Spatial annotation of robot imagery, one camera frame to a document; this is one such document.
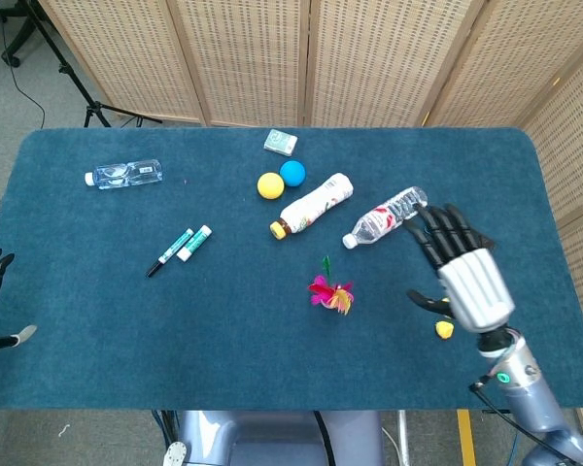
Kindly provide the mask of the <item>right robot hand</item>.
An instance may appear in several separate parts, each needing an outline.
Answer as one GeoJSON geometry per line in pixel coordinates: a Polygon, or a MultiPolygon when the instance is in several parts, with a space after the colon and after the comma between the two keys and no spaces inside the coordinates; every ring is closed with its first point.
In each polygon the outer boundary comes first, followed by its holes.
{"type": "Polygon", "coordinates": [[[505,326],[515,309],[514,301],[483,236],[472,228],[460,210],[447,204],[415,206],[424,222],[403,222],[443,287],[444,300],[431,299],[409,289],[408,298],[418,307],[460,323],[470,333],[484,334],[505,326]]]}

